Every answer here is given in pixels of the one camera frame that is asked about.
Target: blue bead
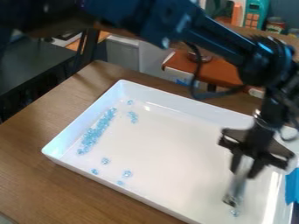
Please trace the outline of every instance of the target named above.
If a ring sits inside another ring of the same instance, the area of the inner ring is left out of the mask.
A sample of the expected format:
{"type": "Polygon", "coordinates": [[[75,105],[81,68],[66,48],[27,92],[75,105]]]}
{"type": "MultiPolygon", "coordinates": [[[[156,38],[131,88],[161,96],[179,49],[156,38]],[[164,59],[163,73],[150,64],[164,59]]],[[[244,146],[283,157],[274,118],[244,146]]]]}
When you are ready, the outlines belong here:
{"type": "Polygon", "coordinates": [[[131,171],[124,171],[124,172],[122,173],[122,176],[123,176],[124,178],[129,178],[129,177],[132,176],[132,172],[131,172],[131,171]]]}
{"type": "Polygon", "coordinates": [[[83,154],[85,154],[85,151],[83,149],[78,149],[78,154],[83,155],[83,154]]]}
{"type": "Polygon", "coordinates": [[[109,160],[107,157],[104,157],[104,158],[101,160],[101,163],[102,163],[103,165],[107,165],[107,164],[110,163],[110,160],[109,160]]]}
{"type": "Polygon", "coordinates": [[[99,174],[99,172],[98,172],[97,169],[93,169],[93,170],[91,170],[91,172],[92,172],[94,175],[98,175],[98,174],[99,174]]]}
{"type": "Polygon", "coordinates": [[[90,151],[90,148],[94,144],[96,144],[99,137],[107,129],[109,123],[115,117],[116,111],[117,111],[116,108],[111,108],[107,110],[104,116],[96,124],[96,128],[95,129],[89,128],[87,130],[87,132],[83,135],[83,139],[81,141],[81,144],[84,146],[84,150],[78,149],[79,154],[85,154],[90,151]]]}
{"type": "Polygon", "coordinates": [[[128,112],[128,117],[131,119],[132,123],[137,123],[138,122],[138,115],[135,112],[129,111],[128,112]]]}
{"type": "Polygon", "coordinates": [[[118,181],[116,182],[116,184],[119,185],[119,186],[124,186],[124,182],[121,181],[121,180],[118,180],[118,181]]]}
{"type": "Polygon", "coordinates": [[[133,102],[132,100],[127,101],[127,104],[128,104],[128,105],[133,105],[133,103],[134,103],[134,102],[133,102]]]}

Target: blue object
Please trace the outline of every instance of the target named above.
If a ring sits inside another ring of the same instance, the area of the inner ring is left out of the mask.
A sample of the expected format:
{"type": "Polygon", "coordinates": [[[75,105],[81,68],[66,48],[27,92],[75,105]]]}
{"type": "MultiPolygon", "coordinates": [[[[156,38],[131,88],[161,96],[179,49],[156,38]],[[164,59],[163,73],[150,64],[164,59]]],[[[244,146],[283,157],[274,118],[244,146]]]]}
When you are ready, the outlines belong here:
{"type": "Polygon", "coordinates": [[[299,203],[299,168],[295,168],[286,176],[286,202],[287,205],[293,202],[299,203]]]}
{"type": "Polygon", "coordinates": [[[103,165],[108,165],[110,163],[110,160],[107,158],[107,157],[104,157],[102,160],[101,160],[101,163],[103,165]]]}
{"type": "Polygon", "coordinates": [[[131,119],[132,123],[137,123],[138,122],[138,115],[137,115],[137,113],[135,113],[133,111],[129,111],[128,112],[128,117],[131,119]]]}
{"type": "Polygon", "coordinates": [[[128,104],[128,105],[133,105],[134,102],[133,102],[132,100],[129,100],[129,101],[127,101],[127,104],[128,104]]]}
{"type": "Polygon", "coordinates": [[[119,185],[119,186],[124,186],[124,182],[121,181],[121,180],[118,180],[118,181],[116,182],[116,184],[119,185]]]}
{"type": "Polygon", "coordinates": [[[122,173],[122,176],[123,176],[124,178],[129,178],[129,177],[132,176],[132,172],[131,172],[131,171],[124,171],[124,172],[122,173]]]}
{"type": "Polygon", "coordinates": [[[94,175],[98,175],[99,174],[99,171],[97,169],[93,169],[91,170],[91,172],[94,174],[94,175]]]}
{"type": "Polygon", "coordinates": [[[77,150],[79,155],[84,155],[88,153],[91,147],[94,144],[96,144],[99,137],[104,133],[104,131],[109,126],[110,122],[115,117],[116,111],[117,111],[116,108],[111,108],[107,110],[105,115],[96,124],[96,128],[95,129],[90,128],[87,130],[87,133],[84,134],[83,140],[81,142],[83,147],[77,150]]]}

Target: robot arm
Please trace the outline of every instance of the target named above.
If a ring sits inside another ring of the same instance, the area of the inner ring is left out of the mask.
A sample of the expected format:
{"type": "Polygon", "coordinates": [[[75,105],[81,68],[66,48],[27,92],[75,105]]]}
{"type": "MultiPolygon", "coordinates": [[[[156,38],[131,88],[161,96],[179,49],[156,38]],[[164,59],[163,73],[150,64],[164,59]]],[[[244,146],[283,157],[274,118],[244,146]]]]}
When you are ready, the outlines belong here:
{"type": "Polygon", "coordinates": [[[265,165],[286,169],[294,153],[273,136],[299,115],[298,65],[291,46],[272,38],[244,38],[215,22],[196,0],[0,0],[0,25],[34,36],[53,36],[92,27],[94,22],[123,29],[163,49],[184,41],[222,56],[239,70],[245,85],[266,89],[261,111],[249,130],[224,129],[219,144],[233,154],[236,179],[225,197],[235,206],[244,179],[255,178],[265,165]],[[242,158],[251,158],[244,165],[242,158]]]}

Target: table surface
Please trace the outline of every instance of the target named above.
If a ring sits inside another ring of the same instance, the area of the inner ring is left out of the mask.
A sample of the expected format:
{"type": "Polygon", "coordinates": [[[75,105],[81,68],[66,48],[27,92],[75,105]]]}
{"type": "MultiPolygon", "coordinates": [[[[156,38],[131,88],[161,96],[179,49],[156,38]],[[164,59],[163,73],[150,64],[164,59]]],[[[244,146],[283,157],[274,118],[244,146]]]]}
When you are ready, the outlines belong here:
{"type": "MultiPolygon", "coordinates": [[[[119,79],[190,97],[186,87],[95,61],[0,125],[0,213],[18,223],[182,223],[63,168],[41,149],[119,79]]],[[[237,94],[208,103],[251,114],[237,94]]]]}
{"type": "Polygon", "coordinates": [[[20,89],[74,55],[63,47],[29,38],[12,43],[0,64],[0,96],[20,89]]]}

